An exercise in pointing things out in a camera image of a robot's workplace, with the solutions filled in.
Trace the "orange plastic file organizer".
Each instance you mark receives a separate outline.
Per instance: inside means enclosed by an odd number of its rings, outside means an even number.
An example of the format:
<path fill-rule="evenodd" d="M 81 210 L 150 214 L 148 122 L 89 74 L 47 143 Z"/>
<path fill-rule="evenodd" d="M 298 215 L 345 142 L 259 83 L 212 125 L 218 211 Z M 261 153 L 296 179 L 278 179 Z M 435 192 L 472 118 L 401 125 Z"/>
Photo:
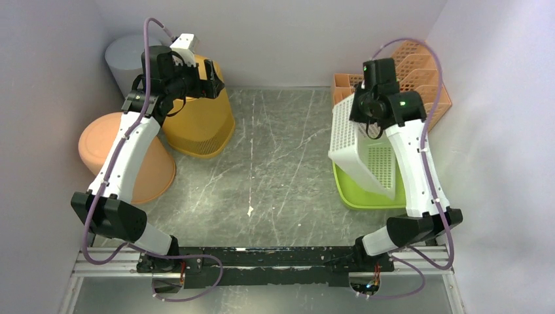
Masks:
<path fill-rule="evenodd" d="M 420 44 L 405 41 L 394 51 L 392 58 L 395 62 L 397 81 L 400 83 L 401 91 L 419 93 L 425 106 L 427 119 L 430 120 L 428 130 L 432 130 L 452 106 L 452 102 L 443 86 L 438 106 L 434 113 L 431 113 L 439 85 L 439 70 L 431 53 Z M 354 94 L 355 87 L 362 80 L 362 74 L 334 74 L 331 86 L 332 105 L 336 106 Z"/>

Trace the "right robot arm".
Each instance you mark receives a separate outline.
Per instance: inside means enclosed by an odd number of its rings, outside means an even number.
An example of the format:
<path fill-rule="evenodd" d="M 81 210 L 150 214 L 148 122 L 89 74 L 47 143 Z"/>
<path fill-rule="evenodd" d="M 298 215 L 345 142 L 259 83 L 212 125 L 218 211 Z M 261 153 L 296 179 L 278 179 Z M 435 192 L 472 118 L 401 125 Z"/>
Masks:
<path fill-rule="evenodd" d="M 378 231 L 360 237 L 363 247 L 353 254 L 353 263 L 368 271 L 378 255 L 417 242 L 445 235 L 453 243 L 451 230 L 463 215 L 453 209 L 440 186 L 427 140 L 427 113 L 419 93 L 401 91 L 391 58 L 363 64 L 364 79 L 355 88 L 351 120 L 376 124 L 379 136 L 393 148 L 406 196 L 405 215 L 388 218 Z"/>

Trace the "light green plastic basket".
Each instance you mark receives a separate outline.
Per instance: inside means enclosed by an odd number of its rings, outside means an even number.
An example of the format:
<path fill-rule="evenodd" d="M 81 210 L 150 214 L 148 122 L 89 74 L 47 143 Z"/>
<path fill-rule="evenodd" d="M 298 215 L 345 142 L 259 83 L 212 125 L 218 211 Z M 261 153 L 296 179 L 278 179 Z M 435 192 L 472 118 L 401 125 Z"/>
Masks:
<path fill-rule="evenodd" d="M 376 125 L 351 121 L 354 95 L 332 109 L 331 141 L 328 157 L 359 188 L 389 199 L 396 194 L 396 158 L 392 146 L 379 134 Z"/>

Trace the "yellow mesh waste basket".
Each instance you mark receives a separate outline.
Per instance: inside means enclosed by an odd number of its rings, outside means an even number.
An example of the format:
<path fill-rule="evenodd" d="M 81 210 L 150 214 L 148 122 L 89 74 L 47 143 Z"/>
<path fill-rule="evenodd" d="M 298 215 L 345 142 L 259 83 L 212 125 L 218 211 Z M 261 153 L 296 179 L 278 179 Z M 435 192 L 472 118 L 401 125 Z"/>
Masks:
<path fill-rule="evenodd" d="M 215 99 L 176 99 L 162 131 L 174 150 L 197 158 L 213 158 L 228 144 L 235 126 L 227 89 L 223 89 Z"/>

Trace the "green plastic basin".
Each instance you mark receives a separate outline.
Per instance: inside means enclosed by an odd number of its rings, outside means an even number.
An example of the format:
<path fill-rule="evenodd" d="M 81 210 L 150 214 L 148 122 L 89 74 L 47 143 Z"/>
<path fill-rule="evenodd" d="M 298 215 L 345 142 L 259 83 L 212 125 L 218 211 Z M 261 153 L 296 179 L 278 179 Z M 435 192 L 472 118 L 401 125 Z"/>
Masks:
<path fill-rule="evenodd" d="M 389 199 L 382 194 L 367 192 L 360 188 L 347 174 L 332 163 L 334 179 L 338 195 L 343 204 L 353 210 L 393 210 L 404 209 L 406 206 L 405 191 L 399 167 L 395 167 L 395 198 Z"/>

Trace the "large grey plastic bucket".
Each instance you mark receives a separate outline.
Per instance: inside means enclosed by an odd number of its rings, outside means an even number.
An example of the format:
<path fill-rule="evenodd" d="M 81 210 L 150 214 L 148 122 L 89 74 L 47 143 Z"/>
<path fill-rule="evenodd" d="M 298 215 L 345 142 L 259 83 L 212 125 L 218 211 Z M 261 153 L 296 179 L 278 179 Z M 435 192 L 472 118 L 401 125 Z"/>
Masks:
<path fill-rule="evenodd" d="M 135 78 L 143 73 L 143 52 L 144 39 L 140 34 L 118 38 L 105 51 L 105 61 L 124 97 L 131 91 Z"/>

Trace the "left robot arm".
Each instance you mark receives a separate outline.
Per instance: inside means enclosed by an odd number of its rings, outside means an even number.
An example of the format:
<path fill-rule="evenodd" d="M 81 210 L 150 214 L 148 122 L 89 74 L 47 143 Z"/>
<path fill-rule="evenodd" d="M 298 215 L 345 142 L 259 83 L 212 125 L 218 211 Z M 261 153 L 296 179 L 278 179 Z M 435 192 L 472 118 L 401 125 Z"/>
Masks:
<path fill-rule="evenodd" d="M 136 76 L 122 106 L 119 130 L 105 163 L 86 192 L 75 192 L 71 207 L 93 233 L 119 239 L 155 256 L 163 271 L 176 270 L 181 253 L 174 238 L 147 221 L 132 205 L 135 181 L 143 159 L 175 100 L 215 99 L 224 89 L 211 59 L 199 64 L 194 54 L 168 46 L 150 46 L 142 53 L 142 74 Z"/>

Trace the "aluminium frame rail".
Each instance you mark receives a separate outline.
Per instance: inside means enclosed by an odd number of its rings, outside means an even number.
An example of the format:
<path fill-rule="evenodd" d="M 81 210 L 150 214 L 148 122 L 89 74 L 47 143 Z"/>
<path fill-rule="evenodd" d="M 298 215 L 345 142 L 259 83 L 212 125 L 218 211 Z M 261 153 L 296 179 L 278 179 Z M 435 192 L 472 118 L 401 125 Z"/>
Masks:
<path fill-rule="evenodd" d="M 388 254 L 392 272 L 350 275 L 349 287 L 218 286 L 184 289 L 176 276 L 136 271 L 143 253 L 91 248 L 75 260 L 60 313 L 464 313 L 443 246 Z"/>

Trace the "orange plastic bucket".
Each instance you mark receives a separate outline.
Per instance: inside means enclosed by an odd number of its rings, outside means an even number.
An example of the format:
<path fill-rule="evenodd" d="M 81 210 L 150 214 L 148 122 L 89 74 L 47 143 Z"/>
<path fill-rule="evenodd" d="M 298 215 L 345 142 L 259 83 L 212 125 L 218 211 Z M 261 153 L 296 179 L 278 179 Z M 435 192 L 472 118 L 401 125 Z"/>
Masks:
<path fill-rule="evenodd" d="M 86 167 L 97 175 L 103 166 L 119 131 L 122 113 L 97 118 L 81 133 L 79 155 Z M 146 152 L 135 180 L 133 203 L 147 203 L 162 195 L 175 177 L 175 162 L 158 137 Z"/>

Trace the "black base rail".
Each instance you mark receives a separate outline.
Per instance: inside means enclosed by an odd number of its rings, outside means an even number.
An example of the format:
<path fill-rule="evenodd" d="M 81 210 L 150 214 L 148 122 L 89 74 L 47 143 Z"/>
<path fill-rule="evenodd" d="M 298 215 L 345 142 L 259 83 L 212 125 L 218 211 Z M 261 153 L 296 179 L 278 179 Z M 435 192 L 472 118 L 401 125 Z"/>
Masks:
<path fill-rule="evenodd" d="M 175 259 L 142 254 L 136 271 L 156 279 L 176 276 L 184 289 L 218 286 L 310 285 L 349 287 L 355 273 L 392 272 L 387 254 L 367 256 L 357 246 L 180 247 Z"/>

